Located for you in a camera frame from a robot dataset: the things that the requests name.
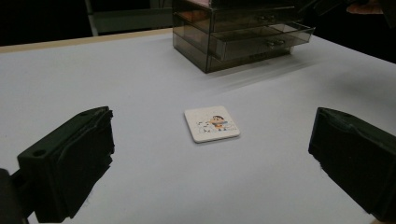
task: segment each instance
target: plastic drawer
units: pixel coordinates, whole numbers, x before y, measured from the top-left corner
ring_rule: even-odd
[[[309,42],[314,28],[298,23],[214,33],[209,39],[210,53],[221,61],[261,54]]]
[[[222,10],[214,14],[213,32],[240,30],[300,20],[295,7]]]

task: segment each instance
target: black plastic block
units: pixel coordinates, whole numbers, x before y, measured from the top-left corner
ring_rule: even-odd
[[[107,106],[75,115],[18,156],[39,222],[62,222],[84,204],[114,153]]]
[[[319,108],[309,153],[367,213],[396,221],[396,137],[347,113]]]

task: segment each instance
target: dark background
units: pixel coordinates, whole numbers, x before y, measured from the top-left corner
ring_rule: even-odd
[[[389,28],[384,15],[350,14],[347,5],[340,5],[318,16],[311,8],[306,12],[304,24],[316,27],[316,36],[396,63],[396,28]]]
[[[149,8],[149,0],[91,0],[93,11]],[[396,29],[383,15],[352,15],[340,5],[325,15],[306,11],[314,35],[396,63]],[[92,36],[84,0],[0,0],[0,46]]]

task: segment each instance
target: person's hand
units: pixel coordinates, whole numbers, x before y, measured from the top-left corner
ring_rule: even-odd
[[[370,0],[367,4],[361,5],[354,3],[346,8],[346,11],[352,14],[383,14],[382,7],[378,0]]]

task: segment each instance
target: printed image on card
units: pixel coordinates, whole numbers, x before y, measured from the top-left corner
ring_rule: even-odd
[[[184,115],[196,143],[236,137],[240,134],[224,106],[190,109]]]

